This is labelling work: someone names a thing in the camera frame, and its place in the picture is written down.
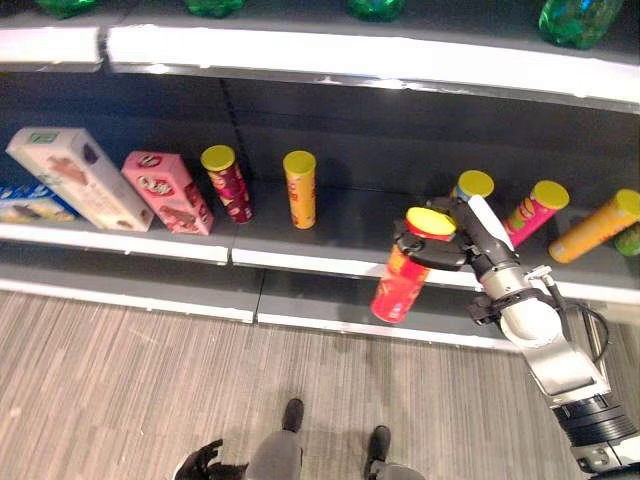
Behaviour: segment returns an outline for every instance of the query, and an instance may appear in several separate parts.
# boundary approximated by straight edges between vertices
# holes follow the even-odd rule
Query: gray shelf
[[[208,236],[173,234],[157,217],[148,232],[99,230],[84,219],[73,222],[0,223],[0,239],[129,254],[226,264],[236,226],[216,216]]]
[[[377,282],[267,271],[258,323],[380,335],[513,352],[495,325],[480,327],[466,311],[473,294],[425,287],[406,320],[385,323],[369,310]]]
[[[116,71],[427,90],[640,112],[638,0],[625,2],[607,36],[589,51],[544,42],[536,28],[539,8],[531,2],[416,1],[396,21],[375,23],[350,16],[345,1],[329,0],[249,3],[224,19],[193,16],[180,0],[101,2],[62,21],[28,6],[0,18],[0,70],[95,71],[106,35]]]
[[[640,34],[638,0],[625,2],[607,35],[588,51],[558,48],[544,42],[537,29],[542,5],[538,2],[469,4],[450,0],[413,1],[407,2],[402,15],[388,23],[360,21],[348,14],[346,5],[346,0],[247,2],[245,8],[223,19],[215,19],[189,14],[181,0],[142,0],[118,26],[152,24],[184,29],[402,37],[597,58],[631,65],[640,63],[640,47],[636,41]]]
[[[59,20],[34,2],[0,8],[0,71],[95,72],[106,27],[120,23],[135,4],[110,0],[81,15]]]
[[[234,263],[356,277],[383,272],[392,237],[392,222],[419,199],[367,190],[319,189],[318,222],[309,230],[291,224],[283,184],[259,184],[254,189],[256,216],[238,229],[232,249]],[[640,304],[640,259],[600,246],[568,264],[555,262],[546,251],[558,232],[566,231],[586,212],[567,208],[518,249],[532,268],[547,264],[564,295],[586,300]],[[478,290],[469,269],[433,271],[427,283]]]
[[[0,289],[253,322],[263,272],[4,244]]]

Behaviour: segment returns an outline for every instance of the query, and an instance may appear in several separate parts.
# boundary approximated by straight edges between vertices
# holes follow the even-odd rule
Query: cereal box
[[[170,231],[209,235],[213,215],[180,155],[131,152],[122,173]]]
[[[7,153],[98,228],[146,232],[153,213],[82,128],[23,128]]]
[[[70,222],[78,213],[44,185],[0,187],[0,222]]]

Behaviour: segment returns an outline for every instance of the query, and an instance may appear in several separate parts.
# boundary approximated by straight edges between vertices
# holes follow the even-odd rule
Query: green bottle
[[[640,223],[627,228],[613,243],[618,251],[627,257],[640,255]]]
[[[187,8],[200,17],[222,18],[244,6],[245,0],[184,0]]]
[[[548,0],[538,27],[558,45],[593,47],[607,32],[624,0]]]
[[[349,10],[360,20],[393,20],[405,3],[406,0],[347,0]]]
[[[97,0],[36,0],[49,15],[67,18],[92,8]]]

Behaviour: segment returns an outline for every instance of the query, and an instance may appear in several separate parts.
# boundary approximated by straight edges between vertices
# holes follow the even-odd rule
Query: pant leg
[[[425,480],[415,470],[395,463],[373,462],[371,473],[376,474],[376,480]]]
[[[280,430],[258,447],[247,469],[247,480],[298,480],[302,468],[302,448],[297,434]]]

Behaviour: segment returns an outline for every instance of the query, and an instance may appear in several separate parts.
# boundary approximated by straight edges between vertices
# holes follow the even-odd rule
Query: blue box
[[[79,214],[45,185],[0,187],[0,222],[70,222]]]

